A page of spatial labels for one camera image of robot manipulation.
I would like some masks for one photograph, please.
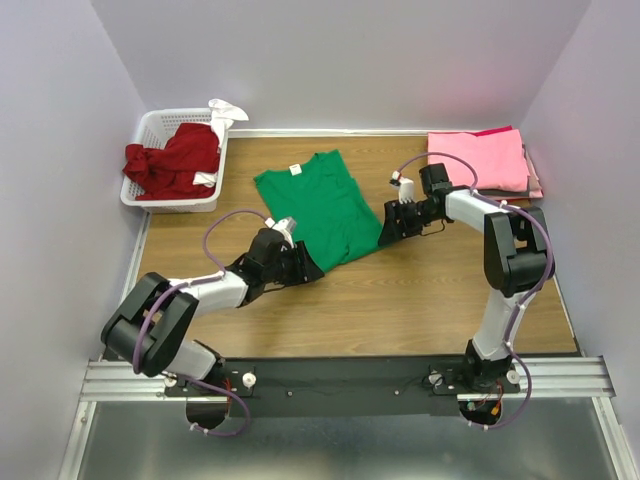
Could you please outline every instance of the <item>white laundry basket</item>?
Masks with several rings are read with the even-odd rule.
[[[208,125],[211,122],[211,110],[208,108],[174,108],[149,112],[140,120],[134,143],[139,143],[143,147],[164,148],[180,124],[185,122],[206,123]],[[213,212],[222,191],[226,156],[227,137],[220,146],[218,177],[214,192],[210,197],[186,200],[136,200],[138,195],[144,193],[144,189],[125,175],[120,199],[125,205],[142,207],[151,213]]]

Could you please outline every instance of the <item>folded clothes stack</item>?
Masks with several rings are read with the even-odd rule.
[[[478,172],[478,190],[498,199],[542,198],[536,171],[526,154],[520,131],[510,126],[474,133],[429,133],[427,149],[448,153],[469,162]],[[469,170],[446,157],[429,157],[443,163],[455,186],[471,185]]]
[[[220,154],[210,125],[183,123],[164,149],[131,144],[125,156],[124,174],[145,191],[136,200],[206,198],[215,191]]]

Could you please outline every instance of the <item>pink towel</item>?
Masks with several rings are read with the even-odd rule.
[[[478,172],[479,190],[526,192],[529,189],[529,168],[522,153],[522,138],[518,130],[485,136],[430,133],[428,142],[430,152],[456,155],[473,165]],[[433,156],[429,157],[429,163],[443,163],[455,186],[473,183],[471,172],[455,160]]]

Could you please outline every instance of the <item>gray wall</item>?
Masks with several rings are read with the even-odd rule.
[[[57,478],[139,214],[118,199],[142,102],[85,0],[0,2],[0,478]]]
[[[639,20],[637,0],[594,1],[522,125],[576,335],[590,355],[605,355],[636,458]]]
[[[93,0],[149,109],[240,128],[518,123],[589,0]]]

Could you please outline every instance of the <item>wooden table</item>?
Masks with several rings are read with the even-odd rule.
[[[202,253],[202,235],[237,208],[267,209],[253,183],[266,169],[303,163],[339,149],[362,193],[383,219],[396,192],[390,174],[424,151],[423,137],[232,139],[218,208],[210,214],[154,215],[140,267],[166,277],[216,271]],[[416,181],[419,161],[405,173]],[[236,215],[209,243],[225,264],[245,252],[261,222]],[[434,224],[431,229],[438,229]],[[188,337],[225,356],[394,355],[461,353],[480,326],[489,286],[482,236],[456,222],[427,238],[405,240],[329,272],[304,286],[263,295],[241,309],[194,319]],[[522,322],[522,352],[571,352],[575,343],[554,282],[548,282]]]

